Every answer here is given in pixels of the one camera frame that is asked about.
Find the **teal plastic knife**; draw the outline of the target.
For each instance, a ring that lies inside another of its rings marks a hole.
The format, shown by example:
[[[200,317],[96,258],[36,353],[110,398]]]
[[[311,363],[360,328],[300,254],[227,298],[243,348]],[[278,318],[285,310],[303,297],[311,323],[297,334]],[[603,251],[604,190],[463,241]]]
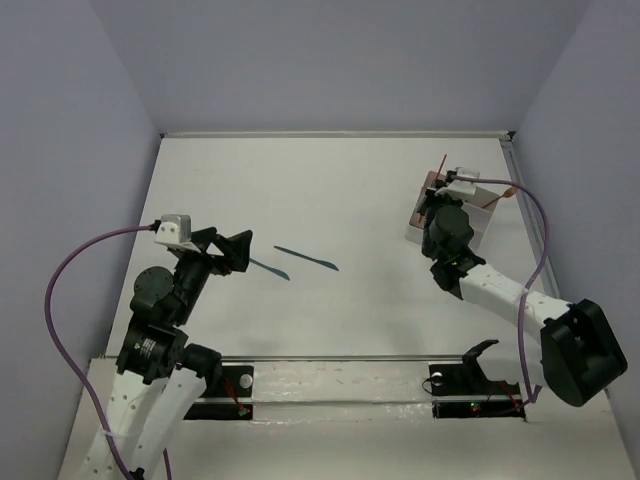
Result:
[[[259,262],[258,260],[255,260],[253,258],[250,258],[249,261],[250,261],[250,263],[252,265],[256,265],[257,267],[262,268],[262,269],[264,269],[264,270],[266,270],[266,271],[278,276],[281,279],[284,279],[286,281],[290,281],[289,275],[286,272],[284,272],[284,271],[282,271],[280,269],[268,266],[268,265],[266,265],[266,264],[264,264],[262,262]]]

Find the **red-orange chopstick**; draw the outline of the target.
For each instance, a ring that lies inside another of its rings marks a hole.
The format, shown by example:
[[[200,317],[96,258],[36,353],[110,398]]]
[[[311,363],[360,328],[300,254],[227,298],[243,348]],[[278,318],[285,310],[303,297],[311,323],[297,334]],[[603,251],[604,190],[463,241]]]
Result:
[[[446,153],[445,153],[445,154],[444,154],[444,156],[443,156],[443,158],[442,158],[442,160],[441,160],[441,162],[440,162],[440,165],[439,165],[439,167],[438,167],[437,173],[435,174],[434,178],[432,179],[432,182],[431,182],[431,184],[430,184],[430,186],[429,186],[429,187],[435,187],[435,186],[436,186],[436,183],[437,183],[437,182],[439,181],[439,179],[440,179],[441,172],[442,172],[442,170],[443,170],[443,167],[444,167],[444,165],[445,165],[445,162],[446,162],[447,157],[448,157],[448,154],[446,154]],[[419,207],[419,210],[418,210],[418,213],[419,213],[419,221],[420,221],[421,223],[424,223],[425,212],[426,212],[426,207],[423,207],[423,206],[422,206],[422,204],[421,204],[421,206]]]

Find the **copper fork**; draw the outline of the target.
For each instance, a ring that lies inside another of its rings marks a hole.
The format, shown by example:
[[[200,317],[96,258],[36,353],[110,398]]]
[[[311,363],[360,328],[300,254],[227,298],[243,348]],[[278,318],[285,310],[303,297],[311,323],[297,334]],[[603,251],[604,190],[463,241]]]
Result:
[[[483,209],[489,209],[492,205],[498,203],[500,200],[508,199],[508,198],[513,197],[514,195],[517,194],[517,192],[518,192],[518,188],[517,187],[509,187],[501,195],[499,195],[498,197],[492,199],[491,201],[489,201],[485,205],[483,205],[482,208]]]

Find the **dark blue plastic knife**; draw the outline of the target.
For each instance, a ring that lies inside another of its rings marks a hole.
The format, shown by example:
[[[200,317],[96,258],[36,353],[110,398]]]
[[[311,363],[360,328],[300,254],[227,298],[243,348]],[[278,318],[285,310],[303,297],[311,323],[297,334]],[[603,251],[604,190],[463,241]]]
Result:
[[[294,256],[296,258],[300,258],[300,259],[303,259],[303,260],[306,260],[306,261],[321,265],[321,266],[323,266],[325,268],[328,268],[328,269],[331,269],[333,271],[340,271],[337,265],[335,265],[334,263],[329,262],[327,260],[314,258],[314,257],[311,257],[309,255],[306,255],[306,254],[303,254],[303,253],[300,253],[300,252],[297,252],[295,250],[291,250],[291,249],[288,249],[288,248],[285,248],[285,247],[282,247],[282,246],[279,246],[279,245],[274,245],[273,248],[278,250],[278,251],[281,251],[283,253],[286,253],[288,255]]]

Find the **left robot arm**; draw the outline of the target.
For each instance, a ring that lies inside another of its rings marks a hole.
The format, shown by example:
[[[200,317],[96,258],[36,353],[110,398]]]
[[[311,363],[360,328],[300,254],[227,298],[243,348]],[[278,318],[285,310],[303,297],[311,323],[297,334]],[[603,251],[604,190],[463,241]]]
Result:
[[[99,400],[88,378],[81,379],[99,427],[77,479],[152,478],[159,465],[170,464],[167,446],[195,400],[221,383],[221,354],[189,342],[182,328],[210,277],[247,270],[253,233],[193,231],[190,217],[177,214],[147,229],[177,264],[173,270],[149,267],[136,278],[107,401]]]

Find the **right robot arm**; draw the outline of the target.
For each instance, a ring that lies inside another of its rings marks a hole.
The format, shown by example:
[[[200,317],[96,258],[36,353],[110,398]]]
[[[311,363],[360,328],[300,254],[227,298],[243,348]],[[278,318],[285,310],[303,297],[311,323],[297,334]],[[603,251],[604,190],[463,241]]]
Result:
[[[474,232],[461,199],[427,189],[417,211],[424,220],[422,253],[433,262],[436,284],[517,329],[516,372],[475,358],[460,368],[468,390],[482,392],[497,380],[511,379],[529,403],[547,388],[564,403],[581,407],[627,371],[627,359],[598,304],[535,292],[471,250]]]

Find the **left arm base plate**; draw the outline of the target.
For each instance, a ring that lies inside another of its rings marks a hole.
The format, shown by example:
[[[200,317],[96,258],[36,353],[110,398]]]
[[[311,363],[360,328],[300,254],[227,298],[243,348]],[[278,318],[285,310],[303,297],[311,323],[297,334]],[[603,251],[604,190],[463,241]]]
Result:
[[[254,366],[224,364],[222,376],[194,402],[187,421],[251,421],[253,419]]]

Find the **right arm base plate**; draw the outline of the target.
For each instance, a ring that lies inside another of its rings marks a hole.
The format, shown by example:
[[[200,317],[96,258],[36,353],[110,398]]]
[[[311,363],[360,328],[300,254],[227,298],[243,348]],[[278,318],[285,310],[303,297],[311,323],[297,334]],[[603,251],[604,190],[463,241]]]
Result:
[[[421,387],[431,396],[435,419],[526,419],[520,388],[505,380],[491,381],[481,369],[479,358],[497,343],[484,340],[457,363],[429,366]]]

